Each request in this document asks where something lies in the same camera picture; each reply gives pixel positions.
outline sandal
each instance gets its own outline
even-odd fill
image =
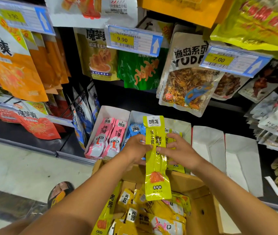
[[[57,184],[50,192],[48,197],[48,209],[50,209],[55,204],[59,203],[74,190],[72,183],[68,181],[61,182]]]

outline person's left hand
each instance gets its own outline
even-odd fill
[[[141,158],[144,157],[146,152],[152,150],[153,148],[152,145],[146,144],[145,141],[146,141],[146,137],[143,134],[138,134],[128,139],[121,153],[127,157],[129,165],[132,164],[145,165],[145,161],[141,160]]]

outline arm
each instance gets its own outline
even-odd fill
[[[123,174],[152,149],[151,145],[145,145],[140,142],[141,140],[145,141],[145,136],[131,137],[123,151],[29,225],[21,234],[90,234]]]
[[[278,235],[278,213],[203,159],[179,134],[168,133],[167,137],[174,138],[176,142],[169,143],[167,148],[157,148],[157,151],[199,177],[243,234]]]

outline price label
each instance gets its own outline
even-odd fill
[[[123,44],[134,45],[134,37],[121,35],[117,33],[110,33],[111,41]]]
[[[207,61],[207,62],[223,64],[226,66],[229,66],[229,64],[231,64],[232,60],[234,60],[234,57],[217,55],[217,54],[212,54],[212,53],[208,53],[205,58],[205,61]]]
[[[26,23],[22,13],[18,11],[0,9],[0,12],[5,19]]]
[[[210,43],[200,67],[252,78],[270,59],[272,55]]]
[[[149,30],[125,28],[108,25],[104,29],[108,36],[106,44],[108,48],[149,55],[157,57],[160,53],[163,36]]]

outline yellow price sticker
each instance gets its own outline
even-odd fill
[[[2,16],[9,21],[18,21],[18,22],[26,23],[22,13],[20,13],[19,11],[0,9],[0,12]]]
[[[210,62],[210,63],[218,63],[222,65],[229,66],[231,62],[234,60],[235,57],[229,57],[224,55],[217,55],[208,53],[204,61]]]
[[[132,36],[127,36],[127,35],[122,35],[122,34],[117,34],[117,33],[110,33],[111,41],[117,42],[117,43],[122,43],[122,44],[128,44],[130,46],[134,46],[134,37]]]

